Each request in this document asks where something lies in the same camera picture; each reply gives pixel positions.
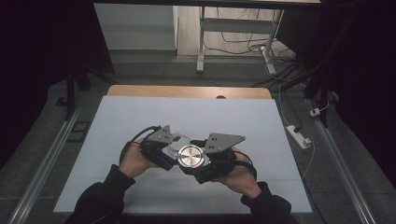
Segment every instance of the white power strip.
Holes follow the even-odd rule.
[[[307,149],[309,147],[311,147],[311,139],[309,138],[303,138],[303,136],[300,134],[300,132],[295,133],[294,129],[296,127],[294,127],[294,125],[290,125],[288,127],[286,127],[286,130],[289,131],[289,134],[294,138],[294,140],[297,142],[297,144],[299,145],[299,147],[301,149]]]

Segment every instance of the table leg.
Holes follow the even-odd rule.
[[[199,48],[198,48],[198,57],[197,57],[197,73],[203,73],[204,72],[205,7],[201,7],[200,28],[201,28],[201,30],[200,30],[200,36],[199,36]]]
[[[283,13],[283,10],[276,10],[276,16],[274,19],[274,24],[272,26],[270,36],[268,37],[268,41],[267,41],[265,48],[263,48],[263,50],[262,50],[262,57],[264,57],[265,65],[267,66],[267,70],[270,75],[276,74],[274,65],[271,63],[270,50],[271,50],[271,46],[274,42],[277,27],[279,26],[279,22],[280,22],[280,18],[282,17],[282,13]]]

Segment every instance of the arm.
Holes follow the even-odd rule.
[[[103,183],[95,183],[81,194],[74,213],[65,223],[117,223],[125,190],[135,183],[134,177],[151,167],[157,166],[144,159],[139,144],[132,143],[120,167],[113,164]]]
[[[235,153],[239,161],[247,161],[244,155]],[[297,223],[290,215],[291,204],[285,199],[273,195],[267,183],[257,183],[253,174],[245,166],[237,166],[226,176],[215,180],[232,191],[243,194],[241,202],[250,208],[255,222],[271,224]]]

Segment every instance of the black jacket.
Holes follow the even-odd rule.
[[[112,165],[103,183],[95,183],[81,194],[74,213],[65,223],[117,223],[124,207],[124,192],[134,183],[119,171],[117,165]],[[250,208],[255,223],[297,223],[290,215],[291,204],[288,201],[272,195],[265,182],[259,182],[259,187],[262,193],[257,198],[250,200],[242,196],[241,199]]]

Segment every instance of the round metal lid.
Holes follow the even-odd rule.
[[[178,163],[184,167],[196,168],[205,161],[204,151],[195,145],[186,145],[177,153]]]

